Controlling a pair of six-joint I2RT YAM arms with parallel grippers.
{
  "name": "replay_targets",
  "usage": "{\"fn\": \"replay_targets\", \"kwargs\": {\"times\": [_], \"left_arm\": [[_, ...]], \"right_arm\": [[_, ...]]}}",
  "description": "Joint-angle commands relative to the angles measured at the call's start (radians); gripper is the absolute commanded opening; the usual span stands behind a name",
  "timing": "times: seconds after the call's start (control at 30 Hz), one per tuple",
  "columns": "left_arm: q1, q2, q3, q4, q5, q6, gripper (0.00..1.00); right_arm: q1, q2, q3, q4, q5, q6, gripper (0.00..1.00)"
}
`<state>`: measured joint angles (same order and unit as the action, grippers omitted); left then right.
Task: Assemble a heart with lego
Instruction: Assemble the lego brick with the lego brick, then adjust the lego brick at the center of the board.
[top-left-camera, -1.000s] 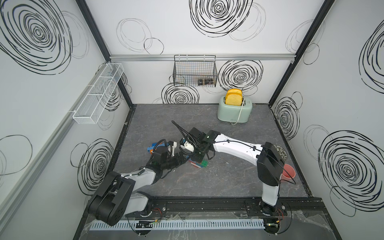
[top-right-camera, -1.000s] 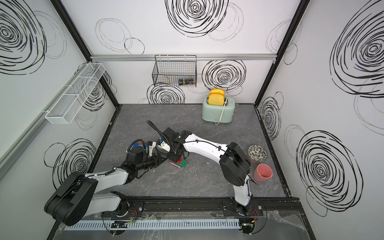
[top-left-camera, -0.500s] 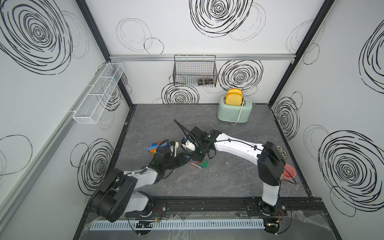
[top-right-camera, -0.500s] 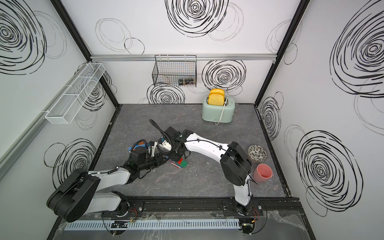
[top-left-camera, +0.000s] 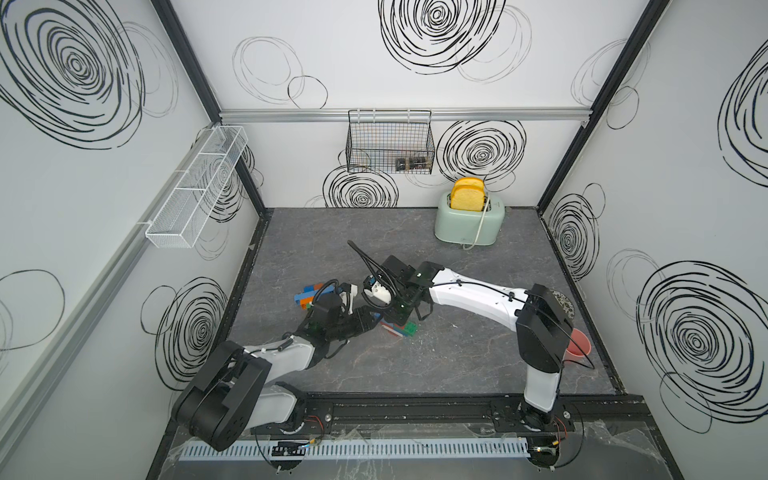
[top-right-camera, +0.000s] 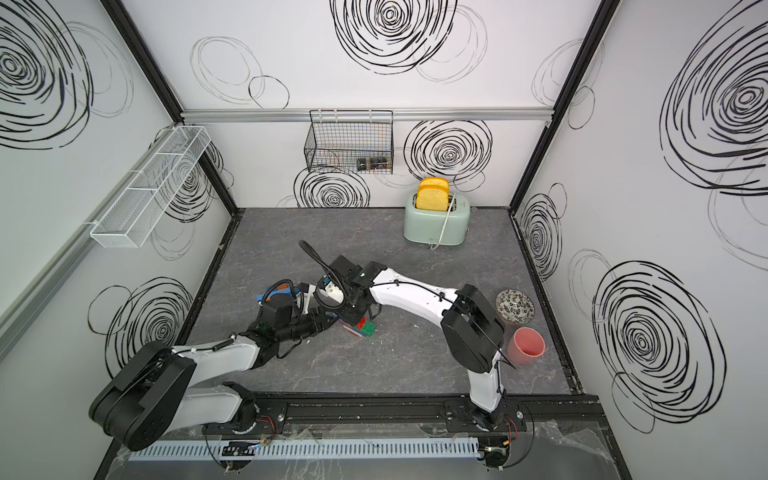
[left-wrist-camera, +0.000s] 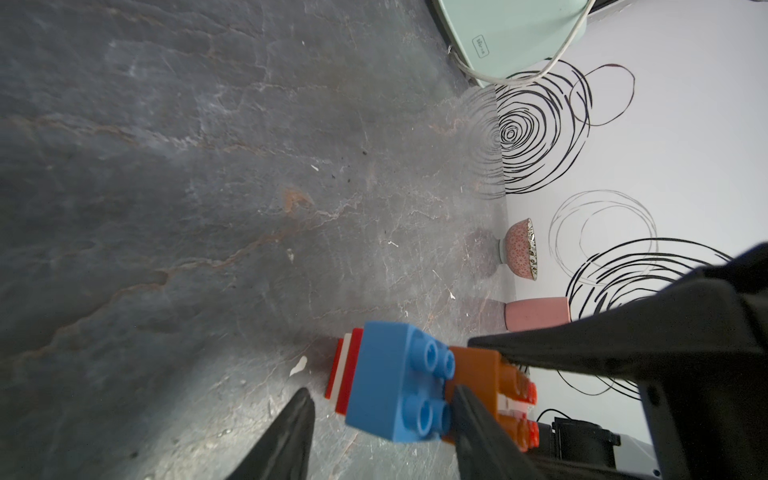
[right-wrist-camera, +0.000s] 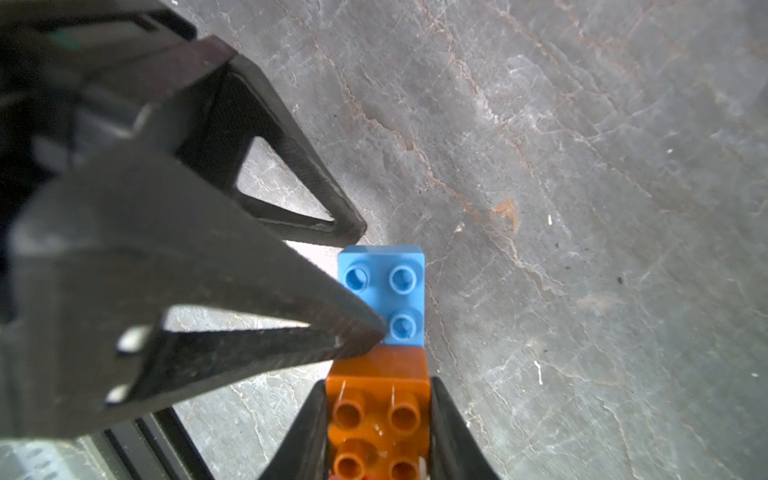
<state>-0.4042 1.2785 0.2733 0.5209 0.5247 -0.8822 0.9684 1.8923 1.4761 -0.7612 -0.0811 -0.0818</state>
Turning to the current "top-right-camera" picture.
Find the blue lego brick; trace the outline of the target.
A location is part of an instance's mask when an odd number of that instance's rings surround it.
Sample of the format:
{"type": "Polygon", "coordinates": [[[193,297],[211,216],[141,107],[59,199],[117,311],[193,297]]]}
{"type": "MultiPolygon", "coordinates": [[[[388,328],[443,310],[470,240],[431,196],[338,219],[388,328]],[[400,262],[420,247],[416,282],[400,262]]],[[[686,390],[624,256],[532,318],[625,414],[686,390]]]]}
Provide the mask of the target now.
{"type": "Polygon", "coordinates": [[[262,303],[264,300],[269,300],[276,295],[291,295],[295,297],[300,292],[301,290],[299,289],[298,286],[278,288],[278,289],[272,290],[269,293],[264,293],[262,295],[259,295],[257,297],[257,301],[259,303],[262,303]]]}

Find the green lego brick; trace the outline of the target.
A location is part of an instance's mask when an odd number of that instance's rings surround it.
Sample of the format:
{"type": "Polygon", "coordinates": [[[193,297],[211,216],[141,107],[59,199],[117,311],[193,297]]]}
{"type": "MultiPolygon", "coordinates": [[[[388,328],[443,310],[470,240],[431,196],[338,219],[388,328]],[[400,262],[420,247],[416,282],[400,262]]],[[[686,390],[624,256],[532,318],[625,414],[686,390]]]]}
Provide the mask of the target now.
{"type": "Polygon", "coordinates": [[[374,334],[375,329],[376,329],[376,326],[375,326],[375,324],[373,322],[366,321],[366,323],[363,326],[363,328],[359,329],[359,331],[363,334],[363,336],[368,337],[368,336],[371,336],[371,335],[374,334]]]}

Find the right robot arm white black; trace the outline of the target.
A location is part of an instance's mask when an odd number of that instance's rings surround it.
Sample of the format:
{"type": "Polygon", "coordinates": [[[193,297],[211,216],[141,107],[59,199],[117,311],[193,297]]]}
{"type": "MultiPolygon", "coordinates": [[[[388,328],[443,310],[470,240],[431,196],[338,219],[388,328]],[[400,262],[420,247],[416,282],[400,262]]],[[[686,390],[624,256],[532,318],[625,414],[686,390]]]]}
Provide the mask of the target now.
{"type": "Polygon", "coordinates": [[[362,317],[374,305],[394,307],[438,326],[452,357],[467,370],[469,398],[491,414],[502,400],[499,363],[505,330],[482,292],[471,284],[459,289],[430,285],[377,263],[360,267],[345,257],[325,269],[319,298],[362,317]]]}

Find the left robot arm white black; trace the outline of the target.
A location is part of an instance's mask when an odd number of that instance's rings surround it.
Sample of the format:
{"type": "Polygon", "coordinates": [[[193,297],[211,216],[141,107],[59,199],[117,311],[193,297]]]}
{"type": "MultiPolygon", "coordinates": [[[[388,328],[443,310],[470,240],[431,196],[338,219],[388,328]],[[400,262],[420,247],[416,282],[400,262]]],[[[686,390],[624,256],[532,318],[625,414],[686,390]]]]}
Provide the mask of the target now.
{"type": "Polygon", "coordinates": [[[333,326],[336,314],[300,307],[287,294],[266,301],[248,328],[221,341],[170,347],[144,345],[91,403],[89,418],[131,451],[168,432],[222,424],[247,433],[261,420],[254,394],[226,381],[208,381],[262,367],[279,357],[285,341],[300,344],[333,326]]]}

